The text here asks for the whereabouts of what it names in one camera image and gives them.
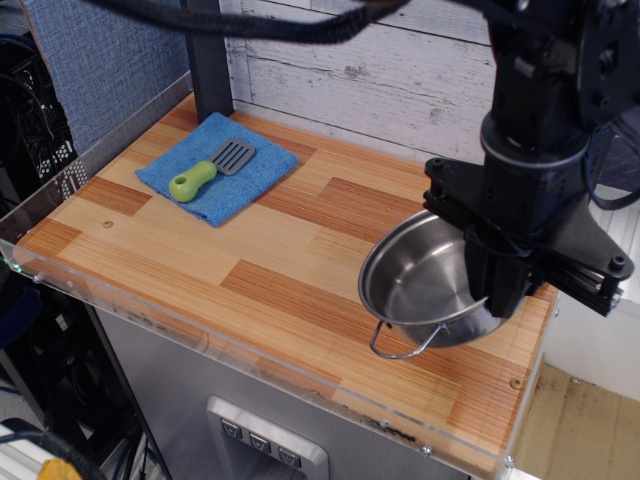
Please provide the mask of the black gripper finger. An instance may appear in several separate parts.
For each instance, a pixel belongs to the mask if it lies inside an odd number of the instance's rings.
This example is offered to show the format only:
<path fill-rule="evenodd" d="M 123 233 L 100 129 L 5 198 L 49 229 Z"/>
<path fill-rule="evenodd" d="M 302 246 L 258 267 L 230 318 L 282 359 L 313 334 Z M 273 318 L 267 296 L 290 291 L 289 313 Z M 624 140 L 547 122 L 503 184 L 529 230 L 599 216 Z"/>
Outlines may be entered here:
<path fill-rule="evenodd" d="M 513 316 L 530 290 L 533 263 L 527 258 L 492 255 L 488 273 L 488 309 L 493 317 Z"/>
<path fill-rule="evenodd" d="M 464 260 L 471 296 L 475 300 L 493 296 L 495 257 L 482 243 L 474 227 L 464 231 Z"/>

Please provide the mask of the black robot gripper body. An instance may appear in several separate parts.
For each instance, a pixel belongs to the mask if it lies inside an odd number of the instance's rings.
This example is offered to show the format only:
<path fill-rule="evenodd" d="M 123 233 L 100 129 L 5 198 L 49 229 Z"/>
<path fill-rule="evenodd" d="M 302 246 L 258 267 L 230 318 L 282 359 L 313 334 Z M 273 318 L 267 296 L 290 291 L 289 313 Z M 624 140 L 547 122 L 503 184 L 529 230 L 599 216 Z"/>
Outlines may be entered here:
<path fill-rule="evenodd" d="M 474 227 L 493 255 L 529 259 L 532 285 L 524 297 L 549 283 L 606 316 L 621 294 L 620 283 L 634 270 L 589 211 L 590 205 L 618 210 L 635 201 L 634 194 L 604 199 L 595 192 L 615 136 L 635 144 L 634 127 L 619 117 L 567 152 L 534 153 L 501 139 L 486 119 L 484 164 L 429 160 L 424 205 L 463 235 Z"/>

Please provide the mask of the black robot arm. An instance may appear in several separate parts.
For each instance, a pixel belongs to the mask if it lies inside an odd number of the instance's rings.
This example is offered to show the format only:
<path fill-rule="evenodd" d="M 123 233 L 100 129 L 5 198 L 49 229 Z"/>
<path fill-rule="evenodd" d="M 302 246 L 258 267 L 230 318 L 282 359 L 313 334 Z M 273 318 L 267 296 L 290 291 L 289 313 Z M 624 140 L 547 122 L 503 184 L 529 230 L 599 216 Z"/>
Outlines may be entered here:
<path fill-rule="evenodd" d="M 428 210 L 460 228 L 473 298 L 496 317 L 549 283 L 607 314 L 634 264 L 590 206 L 612 140 L 636 144 L 625 114 L 639 102 L 635 1 L 476 1 L 496 62 L 480 165 L 434 158 Z"/>

